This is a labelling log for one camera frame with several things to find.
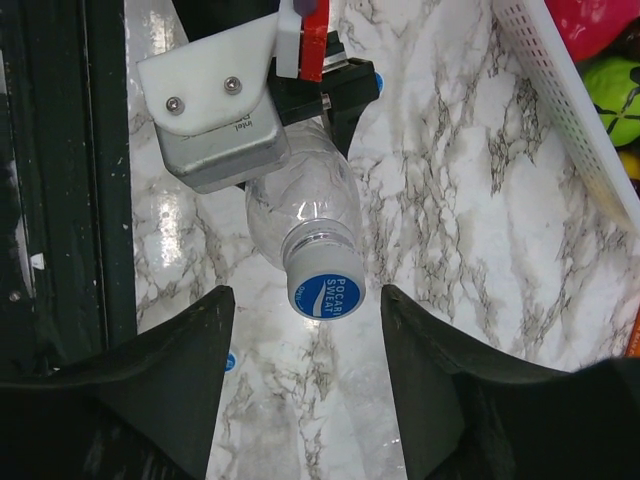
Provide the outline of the clear plastic bottle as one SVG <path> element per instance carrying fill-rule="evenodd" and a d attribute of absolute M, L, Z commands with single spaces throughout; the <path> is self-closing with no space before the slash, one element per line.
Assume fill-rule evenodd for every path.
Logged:
<path fill-rule="evenodd" d="M 344 225 L 360 245 L 362 211 L 354 174 L 317 119 L 285 128 L 289 153 L 284 166 L 246 183 L 250 236 L 275 268 L 284 268 L 285 238 L 313 220 Z"/>

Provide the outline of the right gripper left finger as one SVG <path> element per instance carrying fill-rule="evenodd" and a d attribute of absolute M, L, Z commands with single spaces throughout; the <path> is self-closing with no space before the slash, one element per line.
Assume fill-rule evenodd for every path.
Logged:
<path fill-rule="evenodd" d="M 205 478 L 234 311 L 218 286 L 98 356 L 2 381 L 2 478 Z"/>

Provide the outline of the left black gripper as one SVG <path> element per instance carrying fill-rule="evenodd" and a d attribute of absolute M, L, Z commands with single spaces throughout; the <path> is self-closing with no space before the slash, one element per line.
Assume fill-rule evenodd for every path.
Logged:
<path fill-rule="evenodd" d="M 321 117 L 343 155 L 349 153 L 361 115 L 376 100 L 374 64 L 349 58 L 335 31 L 328 33 L 321 82 L 281 78 L 272 62 L 267 85 L 283 125 Z"/>

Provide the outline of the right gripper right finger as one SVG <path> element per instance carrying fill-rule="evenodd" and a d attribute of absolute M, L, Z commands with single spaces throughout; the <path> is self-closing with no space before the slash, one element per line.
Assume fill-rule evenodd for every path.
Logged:
<path fill-rule="evenodd" d="M 398 287 L 381 319 L 411 479 L 635 479 L 639 362 L 575 372 L 499 351 L 444 322 Z"/>

